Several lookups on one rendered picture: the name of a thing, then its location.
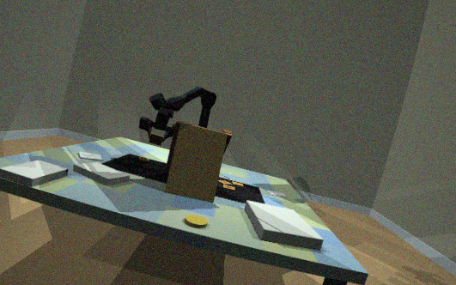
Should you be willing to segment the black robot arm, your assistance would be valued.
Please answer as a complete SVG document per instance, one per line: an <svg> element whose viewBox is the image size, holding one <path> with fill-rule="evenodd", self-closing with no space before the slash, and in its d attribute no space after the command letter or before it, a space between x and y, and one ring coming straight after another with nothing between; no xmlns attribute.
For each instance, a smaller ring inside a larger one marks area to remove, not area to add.
<svg viewBox="0 0 456 285"><path fill-rule="evenodd" d="M155 110L159 110L156 118L164 118L168 122L169 118L173 117L174 111L177 112L186 102L193 100L198 96L201 97L202 103L202 111L198 126L207 128L210 109L216 102L216 94L213 92L204 88L195 87L180 96L175 96L167 100L164 98L163 94L155 94L149 98L149 101Z"/></svg>

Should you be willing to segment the yellow round disc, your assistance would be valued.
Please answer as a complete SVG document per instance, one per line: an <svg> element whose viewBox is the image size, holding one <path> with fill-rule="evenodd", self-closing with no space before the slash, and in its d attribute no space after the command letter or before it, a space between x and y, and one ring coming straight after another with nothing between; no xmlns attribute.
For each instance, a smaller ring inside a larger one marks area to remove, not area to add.
<svg viewBox="0 0 456 285"><path fill-rule="evenodd" d="M198 215L188 215L185 218L185 223L188 226L194 228L205 228L207 225L207 221L203 217Z"/></svg>

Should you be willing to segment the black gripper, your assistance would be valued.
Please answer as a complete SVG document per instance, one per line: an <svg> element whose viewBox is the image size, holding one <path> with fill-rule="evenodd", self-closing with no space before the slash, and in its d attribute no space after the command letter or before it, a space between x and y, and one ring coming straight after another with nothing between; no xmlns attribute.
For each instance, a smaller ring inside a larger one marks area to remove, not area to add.
<svg viewBox="0 0 456 285"><path fill-rule="evenodd" d="M157 118L156 121L153 122L152 120L149 120L149 118L142 116L139 122L139 128L148 132L149 139L151 137L152 127L155 127L155 129L158 130L165 130L166 132L163 136L162 141L166 140L168 137L173 136L174 126L175 124L173 124L172 127L167 126L167 121L164 118Z"/></svg>

